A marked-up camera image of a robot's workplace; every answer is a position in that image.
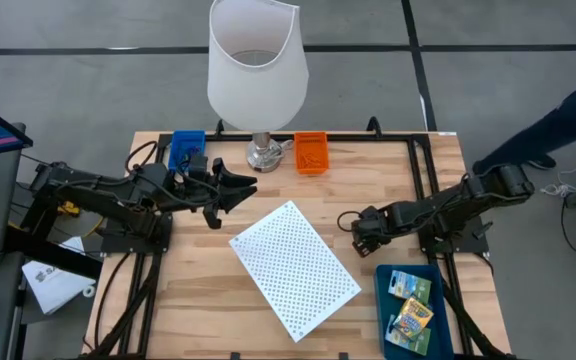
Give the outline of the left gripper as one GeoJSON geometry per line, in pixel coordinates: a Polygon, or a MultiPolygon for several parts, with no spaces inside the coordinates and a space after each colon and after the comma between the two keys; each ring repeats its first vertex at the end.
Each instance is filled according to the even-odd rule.
{"type": "Polygon", "coordinates": [[[218,173],[210,172],[203,179],[191,178],[184,171],[172,172],[172,185],[166,190],[166,211],[201,209],[204,220],[210,229],[220,229],[222,221],[218,218],[221,201],[223,210],[229,213],[240,203],[257,192],[256,177],[232,173],[223,167],[223,194],[218,184],[218,173]]]}

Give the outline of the orange plastic basket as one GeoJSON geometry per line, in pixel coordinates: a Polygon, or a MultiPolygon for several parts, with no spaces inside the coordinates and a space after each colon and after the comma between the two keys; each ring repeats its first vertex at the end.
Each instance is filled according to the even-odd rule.
{"type": "Polygon", "coordinates": [[[302,175],[319,175],[329,168],[327,134],[296,132],[294,135],[296,169],[302,175]]]}

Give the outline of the green blue card box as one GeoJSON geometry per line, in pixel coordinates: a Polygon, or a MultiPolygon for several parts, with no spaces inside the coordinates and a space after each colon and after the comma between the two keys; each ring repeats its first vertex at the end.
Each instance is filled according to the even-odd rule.
{"type": "Polygon", "coordinates": [[[424,328],[415,340],[411,340],[395,328],[395,319],[395,315],[390,316],[384,340],[416,355],[426,356],[431,338],[431,330],[424,328]]]}
{"type": "Polygon", "coordinates": [[[420,302],[427,304],[430,298],[431,287],[432,282],[427,279],[393,270],[388,286],[388,293],[404,300],[414,297],[420,302]]]}

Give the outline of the yellow green crayon box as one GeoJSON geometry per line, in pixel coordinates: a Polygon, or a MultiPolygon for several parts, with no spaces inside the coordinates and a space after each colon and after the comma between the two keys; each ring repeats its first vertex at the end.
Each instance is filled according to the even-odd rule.
{"type": "Polygon", "coordinates": [[[416,340],[433,318],[434,312],[412,296],[402,305],[393,328],[410,340],[416,340]]]}

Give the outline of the silver metal lamp base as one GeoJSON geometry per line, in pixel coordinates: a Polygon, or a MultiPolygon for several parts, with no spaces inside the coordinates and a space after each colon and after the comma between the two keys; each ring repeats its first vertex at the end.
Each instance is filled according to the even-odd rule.
{"type": "Polygon", "coordinates": [[[280,165],[292,145],[292,140],[277,142],[269,132],[253,133],[246,150],[247,162],[254,171],[272,172],[280,165]]]}

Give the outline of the blue plastic basket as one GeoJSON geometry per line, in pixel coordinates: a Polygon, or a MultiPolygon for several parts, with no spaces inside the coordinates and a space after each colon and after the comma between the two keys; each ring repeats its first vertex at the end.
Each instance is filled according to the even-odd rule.
{"type": "Polygon", "coordinates": [[[187,171],[193,156],[201,155],[205,149],[203,130],[177,130],[173,133],[168,160],[172,172],[187,171]]]}

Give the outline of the white perforated metal shelf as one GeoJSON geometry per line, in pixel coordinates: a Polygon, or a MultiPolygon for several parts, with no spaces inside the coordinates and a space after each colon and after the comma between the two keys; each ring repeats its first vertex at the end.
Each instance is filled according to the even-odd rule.
{"type": "Polygon", "coordinates": [[[229,244],[294,342],[361,292],[292,201],[229,244]]]}

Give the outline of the white fabric lamp shade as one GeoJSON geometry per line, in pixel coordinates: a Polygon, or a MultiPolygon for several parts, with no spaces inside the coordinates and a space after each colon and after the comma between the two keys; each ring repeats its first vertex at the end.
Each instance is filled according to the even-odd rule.
{"type": "Polygon", "coordinates": [[[308,81],[299,6],[213,1],[207,96],[221,119],[253,133],[278,130],[301,109],[308,81]]]}

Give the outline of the teal plastic bin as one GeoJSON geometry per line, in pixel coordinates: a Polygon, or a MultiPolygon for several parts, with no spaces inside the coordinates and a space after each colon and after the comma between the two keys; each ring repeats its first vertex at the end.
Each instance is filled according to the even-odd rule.
{"type": "Polygon", "coordinates": [[[386,360],[454,360],[450,327],[443,299],[442,278],[435,265],[378,265],[374,274],[374,290],[378,319],[378,340],[380,350],[386,360]],[[429,303],[434,316],[428,324],[430,336],[425,356],[395,345],[385,339],[391,317],[396,317],[404,304],[403,299],[396,298],[388,292],[392,271],[404,273],[429,280],[429,303]]]}

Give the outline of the white paper sheets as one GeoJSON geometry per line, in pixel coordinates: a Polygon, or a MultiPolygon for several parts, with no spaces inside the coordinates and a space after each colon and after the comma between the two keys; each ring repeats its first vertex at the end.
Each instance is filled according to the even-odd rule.
{"type": "Polygon", "coordinates": [[[56,312],[78,295],[92,298],[96,294],[95,280],[53,265],[29,261],[22,272],[44,315],[56,312]]]}

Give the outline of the person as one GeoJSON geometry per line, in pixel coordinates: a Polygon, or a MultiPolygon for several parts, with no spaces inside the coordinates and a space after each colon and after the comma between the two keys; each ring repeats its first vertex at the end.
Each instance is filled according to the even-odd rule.
{"type": "Polygon", "coordinates": [[[489,155],[473,164],[476,174],[504,164],[528,164],[551,170],[556,161],[549,153],[576,141],[576,90],[533,125],[520,131],[489,155]]]}

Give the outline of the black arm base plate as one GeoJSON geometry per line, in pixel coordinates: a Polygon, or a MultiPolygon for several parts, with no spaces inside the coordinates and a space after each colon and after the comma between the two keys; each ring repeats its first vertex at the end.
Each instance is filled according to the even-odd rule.
{"type": "Polygon", "coordinates": [[[480,216],[464,223],[449,224],[444,220],[424,226],[419,232],[420,248],[425,254],[479,253],[489,251],[486,232],[492,222],[483,223],[480,216]]]}
{"type": "Polygon", "coordinates": [[[173,216],[164,213],[155,217],[153,229],[137,234],[118,221],[108,220],[98,231],[102,236],[101,251],[104,253],[162,254],[169,248],[173,228],[173,216]]]}

